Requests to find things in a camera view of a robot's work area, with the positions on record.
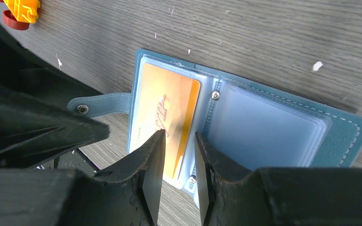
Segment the orange VIP credit card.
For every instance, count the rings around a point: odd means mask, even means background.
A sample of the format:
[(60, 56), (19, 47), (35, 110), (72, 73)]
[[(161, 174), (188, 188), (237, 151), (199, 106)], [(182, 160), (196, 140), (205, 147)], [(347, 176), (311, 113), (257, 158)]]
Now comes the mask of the orange VIP credit card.
[(142, 65), (130, 150), (164, 129), (166, 179), (179, 176), (199, 91), (200, 82), (193, 78), (150, 63)]

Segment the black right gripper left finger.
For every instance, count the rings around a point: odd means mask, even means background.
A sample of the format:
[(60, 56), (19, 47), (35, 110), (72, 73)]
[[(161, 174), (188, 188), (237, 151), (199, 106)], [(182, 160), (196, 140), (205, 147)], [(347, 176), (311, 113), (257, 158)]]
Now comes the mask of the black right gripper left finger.
[(0, 226), (155, 226), (165, 131), (88, 176), (76, 169), (0, 169)]

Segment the blue card holder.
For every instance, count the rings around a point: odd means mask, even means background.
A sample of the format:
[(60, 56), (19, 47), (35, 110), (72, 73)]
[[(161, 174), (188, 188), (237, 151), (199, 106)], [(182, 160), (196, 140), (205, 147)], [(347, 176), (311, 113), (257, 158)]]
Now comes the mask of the blue card holder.
[(150, 63), (200, 82), (195, 113), (177, 179), (164, 180), (198, 202), (195, 133), (247, 169), (349, 167), (362, 149), (362, 117), (230, 73), (145, 49), (136, 53), (130, 93), (76, 97), (68, 110), (94, 118), (129, 116), (127, 149), (142, 65)]

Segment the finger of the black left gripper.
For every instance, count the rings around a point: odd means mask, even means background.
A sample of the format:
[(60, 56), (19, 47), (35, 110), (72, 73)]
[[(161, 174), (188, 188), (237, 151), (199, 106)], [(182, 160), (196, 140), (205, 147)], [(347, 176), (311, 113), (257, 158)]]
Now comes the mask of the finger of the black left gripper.
[(88, 92), (66, 80), (48, 79), (25, 93), (0, 85), (0, 168), (33, 168), (108, 138), (106, 124), (66, 108)]

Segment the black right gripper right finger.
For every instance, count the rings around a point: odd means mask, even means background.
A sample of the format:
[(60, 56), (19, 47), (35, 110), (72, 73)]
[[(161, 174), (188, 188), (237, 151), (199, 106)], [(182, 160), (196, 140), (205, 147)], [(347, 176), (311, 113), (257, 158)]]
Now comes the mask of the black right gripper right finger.
[(248, 170), (195, 134), (204, 226), (362, 226), (362, 169)]

